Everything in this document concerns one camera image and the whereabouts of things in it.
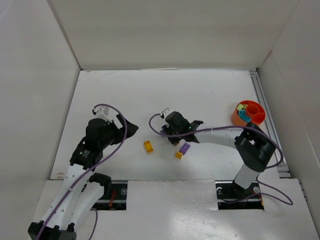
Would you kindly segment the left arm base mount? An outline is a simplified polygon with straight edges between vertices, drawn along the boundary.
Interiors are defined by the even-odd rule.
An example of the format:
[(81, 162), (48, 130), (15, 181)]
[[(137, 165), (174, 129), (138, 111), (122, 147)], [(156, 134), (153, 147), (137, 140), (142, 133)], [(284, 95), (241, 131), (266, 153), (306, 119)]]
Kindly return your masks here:
[(94, 173), (83, 187), (82, 192), (89, 183), (98, 183), (103, 187), (103, 195), (93, 204), (97, 211), (125, 211), (127, 208), (127, 180), (112, 180), (108, 175)]

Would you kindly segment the purple printed lego brick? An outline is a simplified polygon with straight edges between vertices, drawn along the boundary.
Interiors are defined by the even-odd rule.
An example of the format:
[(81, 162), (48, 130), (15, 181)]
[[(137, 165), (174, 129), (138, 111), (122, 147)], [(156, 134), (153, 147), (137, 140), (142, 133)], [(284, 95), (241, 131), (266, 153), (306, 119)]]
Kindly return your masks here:
[(190, 147), (191, 147), (191, 145), (189, 143), (185, 142), (181, 146), (181, 148), (179, 149), (179, 152), (182, 153), (183, 155), (185, 155), (188, 152), (188, 150), (190, 149)]

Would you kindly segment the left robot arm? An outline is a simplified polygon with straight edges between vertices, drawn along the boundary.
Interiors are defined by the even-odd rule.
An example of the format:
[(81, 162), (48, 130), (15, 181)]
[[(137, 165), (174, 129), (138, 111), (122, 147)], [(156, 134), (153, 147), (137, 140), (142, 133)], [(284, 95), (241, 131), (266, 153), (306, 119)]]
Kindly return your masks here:
[(121, 147), (139, 129), (119, 113), (118, 128), (106, 113), (96, 112), (72, 153), (62, 186), (39, 222), (32, 222), (28, 234), (33, 240), (75, 240), (76, 228), (95, 202), (112, 187), (111, 177), (95, 170), (105, 158), (108, 146)]

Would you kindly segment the pale green small lego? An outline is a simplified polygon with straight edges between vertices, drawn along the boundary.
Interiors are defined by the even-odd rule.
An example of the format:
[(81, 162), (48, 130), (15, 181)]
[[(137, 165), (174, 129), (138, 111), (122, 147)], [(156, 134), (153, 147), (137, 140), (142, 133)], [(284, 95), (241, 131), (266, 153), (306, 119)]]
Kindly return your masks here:
[(238, 110), (238, 111), (241, 111), (241, 110), (243, 110), (243, 108), (244, 108), (244, 106), (239, 103), (238, 106), (237, 106), (237, 110)]

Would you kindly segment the yellow long lego brick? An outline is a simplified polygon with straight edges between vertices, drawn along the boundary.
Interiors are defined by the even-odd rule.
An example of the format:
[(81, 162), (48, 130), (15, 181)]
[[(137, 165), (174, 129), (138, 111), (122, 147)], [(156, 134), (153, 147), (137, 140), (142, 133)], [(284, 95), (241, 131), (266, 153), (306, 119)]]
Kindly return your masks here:
[(153, 153), (154, 152), (154, 149), (153, 149), (153, 146), (151, 144), (151, 142), (149, 140), (145, 141), (143, 143), (144, 145), (144, 148), (145, 148), (145, 151), (150, 154), (150, 153)]

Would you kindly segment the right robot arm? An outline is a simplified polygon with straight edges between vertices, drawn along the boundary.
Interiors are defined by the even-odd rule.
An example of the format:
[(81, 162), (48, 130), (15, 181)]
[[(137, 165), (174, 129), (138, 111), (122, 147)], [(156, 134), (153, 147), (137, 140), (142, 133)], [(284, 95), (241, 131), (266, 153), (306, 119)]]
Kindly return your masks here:
[(168, 108), (161, 112), (160, 117), (165, 121), (162, 130), (168, 135), (172, 144), (185, 140), (188, 143), (215, 144), (237, 150), (243, 165), (233, 182), (244, 190), (247, 190), (253, 180), (265, 171), (276, 150), (274, 144), (254, 123), (246, 125), (253, 130), (236, 129), (234, 126), (214, 130), (200, 120), (189, 122), (181, 113)]

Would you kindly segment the yellow small lego brick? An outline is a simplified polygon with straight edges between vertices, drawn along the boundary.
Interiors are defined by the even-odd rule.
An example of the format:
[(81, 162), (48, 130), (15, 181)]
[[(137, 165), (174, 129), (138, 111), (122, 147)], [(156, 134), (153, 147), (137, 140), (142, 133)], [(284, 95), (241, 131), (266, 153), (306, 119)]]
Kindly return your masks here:
[(180, 151), (177, 151), (177, 152), (175, 153), (175, 157), (176, 157), (177, 159), (179, 159), (179, 160), (182, 160), (183, 157), (184, 157), (184, 154), (183, 154), (182, 152), (180, 152)]

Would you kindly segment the orange divided round container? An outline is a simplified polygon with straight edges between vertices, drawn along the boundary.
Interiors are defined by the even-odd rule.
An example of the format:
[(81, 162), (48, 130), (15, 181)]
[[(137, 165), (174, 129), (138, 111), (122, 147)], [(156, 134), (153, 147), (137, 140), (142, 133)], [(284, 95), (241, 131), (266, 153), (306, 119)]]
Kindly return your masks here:
[[(251, 118), (251, 122), (248, 123), (253, 123), (260, 126), (265, 121), (266, 112), (265, 109), (259, 103), (253, 100), (243, 100), (238, 104), (247, 105), (247, 108), (245, 109), (246, 116)], [(243, 121), (242, 118), (238, 115), (238, 104), (236, 105), (235, 110), (232, 113), (231, 122), (234, 125), (246, 126), (248, 123)]]

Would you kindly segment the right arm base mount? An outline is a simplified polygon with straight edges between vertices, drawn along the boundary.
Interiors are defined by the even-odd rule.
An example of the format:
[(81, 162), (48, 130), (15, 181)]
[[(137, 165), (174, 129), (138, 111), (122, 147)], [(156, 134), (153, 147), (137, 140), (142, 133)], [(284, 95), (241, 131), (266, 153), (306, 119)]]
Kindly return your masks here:
[(253, 181), (248, 189), (236, 185), (233, 181), (216, 181), (217, 206), (219, 210), (264, 210), (260, 186)]

